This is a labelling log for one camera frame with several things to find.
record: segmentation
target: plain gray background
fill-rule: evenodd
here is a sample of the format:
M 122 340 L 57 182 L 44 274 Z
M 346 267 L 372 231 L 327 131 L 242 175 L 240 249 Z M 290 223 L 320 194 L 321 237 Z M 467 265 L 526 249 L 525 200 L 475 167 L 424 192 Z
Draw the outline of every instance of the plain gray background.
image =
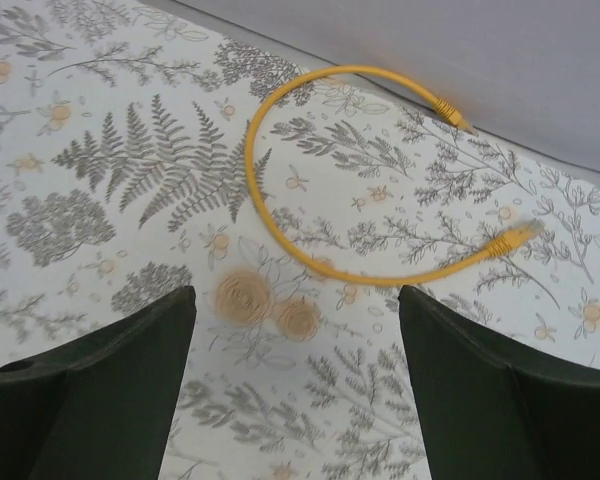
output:
M 333 63 L 407 74 L 477 127 L 600 171 L 600 0 L 179 1 Z

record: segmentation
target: table surface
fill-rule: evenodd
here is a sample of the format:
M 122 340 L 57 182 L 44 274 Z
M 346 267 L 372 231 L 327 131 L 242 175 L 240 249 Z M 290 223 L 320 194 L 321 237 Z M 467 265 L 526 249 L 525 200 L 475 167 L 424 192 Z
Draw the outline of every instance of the table surface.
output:
M 132 0 L 80 5 L 0 2 L 0 365 L 192 284 L 161 478 L 429 478 L 397 289 L 307 271 L 248 198 L 247 122 L 302 68 Z M 330 79 L 271 112 L 257 168 L 279 225 L 323 262 L 399 275 L 539 218 L 526 247 L 427 291 L 600 368 L 600 187 L 398 103 Z

